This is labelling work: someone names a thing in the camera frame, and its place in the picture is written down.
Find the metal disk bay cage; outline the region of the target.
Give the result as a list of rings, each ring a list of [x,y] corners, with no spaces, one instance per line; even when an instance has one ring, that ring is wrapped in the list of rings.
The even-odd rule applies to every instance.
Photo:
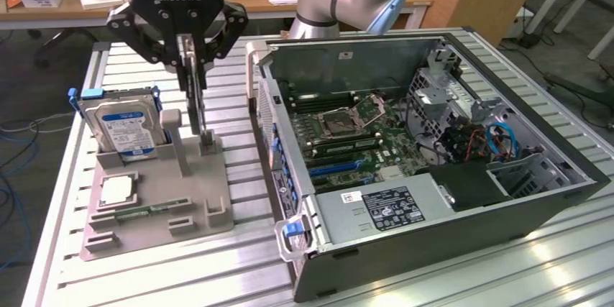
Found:
[[[484,123],[480,97],[449,72],[434,73],[430,68],[419,68],[409,86],[407,101],[409,132],[423,144],[435,143],[446,128],[462,119]]]

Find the green motherboard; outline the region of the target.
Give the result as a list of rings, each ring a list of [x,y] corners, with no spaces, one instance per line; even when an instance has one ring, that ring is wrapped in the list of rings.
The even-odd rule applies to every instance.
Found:
[[[366,127],[361,127],[354,120],[353,107],[370,95],[377,94],[385,102],[386,113]],[[377,172],[382,167],[399,165],[407,177],[414,175],[422,168],[429,166],[429,160],[417,145],[417,140],[410,135],[405,121],[401,120],[399,100],[379,90],[366,92],[347,91],[342,93],[298,93],[290,91],[285,100],[289,111],[291,127],[299,144],[302,157],[307,171],[310,168],[343,163],[354,160],[365,160],[361,168],[373,172],[370,177],[350,179],[350,176],[338,178],[311,178],[317,193],[327,193],[345,188],[381,182]],[[319,123],[319,115],[327,111],[349,109],[357,125],[357,133],[335,138],[325,138],[323,128]],[[327,141],[342,142],[359,138],[379,137],[383,144],[378,149],[355,152],[345,155],[313,158],[311,149],[317,144]]]

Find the grey parts rack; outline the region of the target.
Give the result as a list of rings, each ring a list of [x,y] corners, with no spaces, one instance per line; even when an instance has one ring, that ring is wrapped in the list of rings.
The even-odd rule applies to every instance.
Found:
[[[115,153],[96,156],[80,250],[80,258],[86,261],[234,228],[221,139],[215,139],[211,152],[205,151],[199,138],[183,139],[179,133],[182,116],[177,109],[162,111],[161,125],[170,132],[171,142],[155,148],[152,159],[123,163]],[[126,202],[106,205],[100,201],[103,182],[123,175],[134,179],[132,195]],[[190,203],[173,206],[159,214],[130,219],[111,215],[122,209],[179,199],[189,199]]]

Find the black floor stand leg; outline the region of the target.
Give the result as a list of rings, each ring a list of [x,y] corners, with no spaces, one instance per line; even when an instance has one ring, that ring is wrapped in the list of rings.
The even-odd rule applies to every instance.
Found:
[[[554,75],[552,73],[545,73],[544,79],[557,86],[566,88],[569,91],[576,92],[578,95],[585,96],[586,98],[597,101],[601,104],[610,105],[614,107],[614,86],[609,86],[604,91],[594,91],[585,86],[573,83],[565,78]]]

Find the grey power supply unit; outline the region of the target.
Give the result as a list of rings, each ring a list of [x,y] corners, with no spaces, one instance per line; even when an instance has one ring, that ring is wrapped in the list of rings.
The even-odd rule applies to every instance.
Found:
[[[323,193],[315,199],[333,244],[406,231],[455,214],[427,173]]]

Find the hard disk with blue caddy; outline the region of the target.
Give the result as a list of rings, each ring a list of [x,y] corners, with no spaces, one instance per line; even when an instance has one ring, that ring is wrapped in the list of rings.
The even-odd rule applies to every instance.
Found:
[[[99,151],[116,152],[126,162],[154,157],[155,148],[169,143],[161,125],[159,88],[68,90],[68,102],[86,120]]]

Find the green RAM stick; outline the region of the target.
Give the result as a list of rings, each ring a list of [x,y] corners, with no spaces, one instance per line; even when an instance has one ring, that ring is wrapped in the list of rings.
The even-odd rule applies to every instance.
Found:
[[[128,209],[122,209],[120,211],[114,211],[112,216],[118,219],[130,219],[140,216],[148,216],[152,214],[159,214],[165,211],[169,211],[173,206],[181,206],[186,203],[190,203],[189,199],[179,199],[177,201],[166,201],[163,203],[155,203],[147,206],[138,206]]]

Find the Nvidia graphics card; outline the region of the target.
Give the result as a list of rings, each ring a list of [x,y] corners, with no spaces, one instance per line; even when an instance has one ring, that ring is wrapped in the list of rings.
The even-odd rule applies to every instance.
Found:
[[[207,63],[199,58],[197,41],[191,34],[178,35],[179,54],[183,60],[183,73],[186,76],[186,101],[193,133],[199,137],[203,145],[213,142],[207,132],[203,90],[207,88]]]

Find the black open PC case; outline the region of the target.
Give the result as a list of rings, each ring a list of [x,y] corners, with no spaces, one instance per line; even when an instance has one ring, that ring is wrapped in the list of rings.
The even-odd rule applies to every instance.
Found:
[[[285,100],[298,93],[385,91],[399,100],[419,68],[449,72],[481,99],[484,123],[462,119],[433,144],[417,145],[455,214],[406,231],[333,244]],[[298,302],[525,238],[612,180],[562,133],[574,117],[486,40],[468,29],[385,36],[259,39],[247,44],[250,106],[275,240]],[[301,236],[282,227],[299,222]]]

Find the silver chipset heatsink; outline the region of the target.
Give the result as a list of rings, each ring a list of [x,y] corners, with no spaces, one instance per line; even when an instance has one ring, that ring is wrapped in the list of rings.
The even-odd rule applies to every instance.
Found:
[[[377,172],[378,180],[381,182],[395,180],[399,178],[406,178],[407,173],[405,172],[403,168],[399,165],[391,165],[382,167]]]

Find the black labelled RAM stick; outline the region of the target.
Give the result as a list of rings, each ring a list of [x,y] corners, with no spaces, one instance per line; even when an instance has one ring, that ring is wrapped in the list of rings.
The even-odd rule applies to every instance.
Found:
[[[345,155],[355,152],[374,150],[378,149],[383,143],[385,141],[379,137],[343,140],[342,142],[327,141],[313,146],[311,157],[330,157],[335,155]]]

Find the blue expansion slot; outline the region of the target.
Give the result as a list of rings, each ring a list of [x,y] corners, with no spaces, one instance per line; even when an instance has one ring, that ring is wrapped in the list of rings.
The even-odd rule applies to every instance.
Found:
[[[346,172],[350,170],[358,170],[363,165],[365,160],[354,160],[343,163],[337,163],[326,166],[319,166],[309,169],[309,174],[311,176],[327,175],[334,173]]]
[[[341,165],[326,168],[313,168],[309,170],[311,178],[338,178],[339,176],[350,176],[350,179],[370,177],[373,172],[357,166]]]

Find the CPU socket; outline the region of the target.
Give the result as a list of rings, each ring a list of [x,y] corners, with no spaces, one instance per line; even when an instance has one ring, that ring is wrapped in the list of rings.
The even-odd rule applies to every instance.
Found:
[[[357,133],[357,125],[349,109],[327,111],[319,115],[325,138],[335,138]]]

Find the black office chair base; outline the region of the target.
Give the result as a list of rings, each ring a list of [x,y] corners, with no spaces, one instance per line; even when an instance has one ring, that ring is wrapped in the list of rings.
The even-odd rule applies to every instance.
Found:
[[[80,35],[86,37],[91,43],[99,42],[99,39],[94,34],[84,28],[80,27],[68,27],[62,29],[55,36],[46,41],[46,43],[38,48],[34,53],[34,65],[39,69],[46,69],[50,67],[50,61],[46,59],[46,54],[71,36]]]

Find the metal socket cover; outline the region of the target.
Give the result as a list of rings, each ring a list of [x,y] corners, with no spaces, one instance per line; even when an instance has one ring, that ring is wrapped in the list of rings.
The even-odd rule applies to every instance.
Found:
[[[366,127],[371,124],[385,113],[385,101],[377,94],[370,94],[355,107],[353,107],[354,120],[361,127]]]

